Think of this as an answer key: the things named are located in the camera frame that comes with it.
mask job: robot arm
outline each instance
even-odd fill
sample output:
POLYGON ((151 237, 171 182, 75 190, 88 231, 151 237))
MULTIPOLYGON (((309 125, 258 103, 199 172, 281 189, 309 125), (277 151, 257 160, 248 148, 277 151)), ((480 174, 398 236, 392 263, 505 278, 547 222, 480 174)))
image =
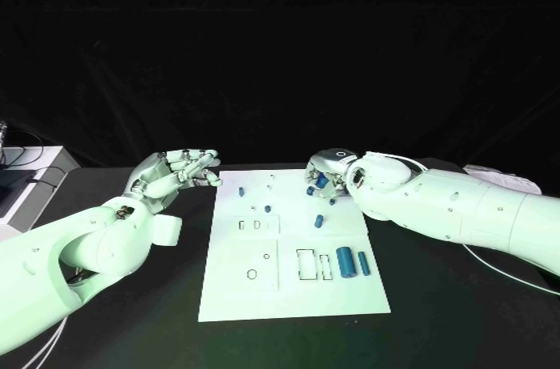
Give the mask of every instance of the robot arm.
MULTIPOLYGON (((418 163, 410 170, 391 155, 372 152, 333 163, 336 151, 311 157, 306 181, 319 178, 316 172, 336 171, 326 177, 337 179, 337 185, 343 180, 366 216, 392 220, 438 240, 500 250, 560 276, 560 199, 418 163)), ((332 197, 327 187, 320 196, 332 197)))
POLYGON ((134 169, 121 197, 0 243, 0 355, 140 268, 151 244, 177 244, 180 219, 157 213, 179 189, 222 184, 205 169, 218 164, 216 151, 153 154, 134 169), (67 281, 59 260, 80 270, 67 281))

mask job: black table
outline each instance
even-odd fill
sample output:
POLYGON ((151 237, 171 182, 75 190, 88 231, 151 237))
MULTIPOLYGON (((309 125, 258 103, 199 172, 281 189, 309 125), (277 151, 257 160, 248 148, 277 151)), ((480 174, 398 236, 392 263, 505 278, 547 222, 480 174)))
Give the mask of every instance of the black table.
MULTIPOLYGON (((438 160, 423 163, 460 171, 438 160)), ((119 195, 130 172, 72 171, 36 226, 119 195)), ((154 246, 140 270, 69 316, 43 368, 557 367, 557 298, 496 274, 460 245, 369 218, 391 314, 197 323, 215 192, 200 187, 180 193, 166 211, 183 218, 179 245, 154 246)), ((524 261, 476 250, 499 268, 545 286, 524 261)), ((0 357, 1 369, 21 367, 53 329, 0 357)))

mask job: black curtain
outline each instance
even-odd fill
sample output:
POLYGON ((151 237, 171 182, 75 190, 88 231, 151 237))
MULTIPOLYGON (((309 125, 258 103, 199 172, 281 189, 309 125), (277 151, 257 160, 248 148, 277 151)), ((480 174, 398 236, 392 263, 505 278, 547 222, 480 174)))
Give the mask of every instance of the black curtain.
POLYGON ((560 192, 554 0, 1 0, 0 117, 85 165, 342 146, 560 192))

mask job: white board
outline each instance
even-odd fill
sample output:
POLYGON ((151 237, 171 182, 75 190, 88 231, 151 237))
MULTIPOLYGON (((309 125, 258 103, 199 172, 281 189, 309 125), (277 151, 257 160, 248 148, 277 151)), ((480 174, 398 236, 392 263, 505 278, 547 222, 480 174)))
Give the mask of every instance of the white board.
POLYGON ((352 198, 337 198, 330 206, 326 199, 309 197, 303 170, 220 172, 220 178, 197 321, 389 312, 368 228, 352 198), (317 214, 324 217, 322 228, 314 227, 317 214), (353 278, 340 277, 342 246, 355 258, 353 278), (297 249, 313 250, 316 280, 300 280, 297 249), (369 276, 362 275, 358 252, 365 252, 369 276), (274 259, 264 259, 264 254, 274 254, 274 259), (332 280, 323 279, 320 255, 329 256, 332 280), (257 276, 248 278, 252 269, 257 276))

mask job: blue cylinder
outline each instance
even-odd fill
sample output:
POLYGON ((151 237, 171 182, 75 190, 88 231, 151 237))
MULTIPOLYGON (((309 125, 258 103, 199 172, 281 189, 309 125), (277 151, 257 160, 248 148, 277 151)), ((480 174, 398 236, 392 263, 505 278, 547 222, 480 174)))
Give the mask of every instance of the blue cylinder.
POLYGON ((319 229, 323 226, 323 216, 319 214, 314 219, 314 227, 319 229))
POLYGON ((336 258, 340 276, 343 278, 353 278, 356 276, 356 266, 353 265, 352 251, 347 246, 336 249, 336 258))
POLYGON ((363 276, 368 276, 371 273, 369 273, 369 267, 368 267, 368 260, 365 259, 363 252, 358 252, 358 259, 359 259, 359 265, 362 266, 363 276))
POLYGON ((319 179, 317 179, 316 186, 322 189, 324 188, 327 182, 329 180, 326 179, 323 172, 319 172, 319 179))

